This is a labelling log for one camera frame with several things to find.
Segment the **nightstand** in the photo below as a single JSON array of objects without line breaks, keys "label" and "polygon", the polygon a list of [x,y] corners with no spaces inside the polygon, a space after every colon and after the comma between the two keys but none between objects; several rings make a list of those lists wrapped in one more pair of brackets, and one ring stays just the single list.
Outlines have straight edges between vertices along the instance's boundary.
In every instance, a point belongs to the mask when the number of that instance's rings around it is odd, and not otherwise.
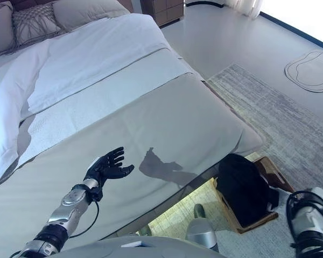
[{"label": "nightstand", "polygon": [[142,13],[150,15],[158,26],[184,16],[184,0],[140,0]]}]

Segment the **wall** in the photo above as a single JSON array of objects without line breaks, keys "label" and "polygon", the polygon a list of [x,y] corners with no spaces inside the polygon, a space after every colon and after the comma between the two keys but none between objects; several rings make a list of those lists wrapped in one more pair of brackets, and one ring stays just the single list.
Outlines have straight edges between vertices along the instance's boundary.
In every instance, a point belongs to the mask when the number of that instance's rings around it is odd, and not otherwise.
[{"label": "wall", "polygon": [[142,13],[140,0],[131,0],[134,8],[134,12],[136,13]]}]

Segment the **area rug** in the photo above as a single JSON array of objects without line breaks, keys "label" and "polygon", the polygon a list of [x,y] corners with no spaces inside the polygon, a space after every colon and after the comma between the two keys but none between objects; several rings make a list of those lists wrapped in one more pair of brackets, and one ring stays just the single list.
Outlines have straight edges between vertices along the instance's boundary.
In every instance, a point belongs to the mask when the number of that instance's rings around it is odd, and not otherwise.
[{"label": "area rug", "polygon": [[[209,88],[266,139],[247,158],[268,156],[297,190],[323,188],[323,122],[292,99],[233,64],[207,81]],[[184,239],[193,208],[201,203],[227,258],[294,258],[285,207],[279,217],[244,234],[231,230],[209,181],[149,223],[152,234]]]},{"label": "area rug", "polygon": [[323,92],[323,50],[311,51],[290,62],[285,75],[305,90]]},{"label": "area rug", "polygon": [[251,159],[268,156],[298,190],[323,188],[323,122],[316,115],[236,64],[208,84],[266,138]]}]

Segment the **drawer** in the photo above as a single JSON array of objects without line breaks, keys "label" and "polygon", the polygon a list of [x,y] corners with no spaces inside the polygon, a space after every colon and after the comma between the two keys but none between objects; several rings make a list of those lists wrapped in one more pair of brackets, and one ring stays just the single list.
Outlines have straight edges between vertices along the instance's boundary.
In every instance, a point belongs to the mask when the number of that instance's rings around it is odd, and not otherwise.
[{"label": "drawer", "polygon": [[183,4],[184,0],[166,0],[166,8],[171,8],[179,4]]},{"label": "drawer", "polygon": [[183,16],[183,4],[177,5],[167,10],[167,19],[169,21],[178,19]]},{"label": "drawer", "polygon": [[158,24],[158,26],[163,25],[167,22],[168,22],[168,19],[167,19],[167,11],[166,10],[156,13],[156,23]]},{"label": "drawer", "polygon": [[155,13],[166,10],[166,0],[153,0]]}]

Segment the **cardboard box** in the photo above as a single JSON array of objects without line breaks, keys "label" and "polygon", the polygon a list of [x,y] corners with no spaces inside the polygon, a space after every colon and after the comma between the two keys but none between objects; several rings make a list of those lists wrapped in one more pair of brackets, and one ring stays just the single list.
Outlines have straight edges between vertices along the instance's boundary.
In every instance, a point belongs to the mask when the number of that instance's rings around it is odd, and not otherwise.
[{"label": "cardboard box", "polygon": [[[258,171],[263,175],[268,181],[269,185],[272,187],[279,187],[287,192],[294,192],[294,188],[287,182],[285,177],[281,174],[279,169],[275,164],[266,156],[260,157],[254,161]],[[230,208],[228,202],[225,200],[223,195],[216,190],[217,197],[220,203],[222,203],[225,216],[231,226],[231,228],[238,233],[244,233],[246,231],[252,230],[256,227],[259,227],[268,221],[276,219],[278,217],[277,212],[269,212],[259,221],[247,226],[242,227],[239,221],[237,220],[233,210]]]}]

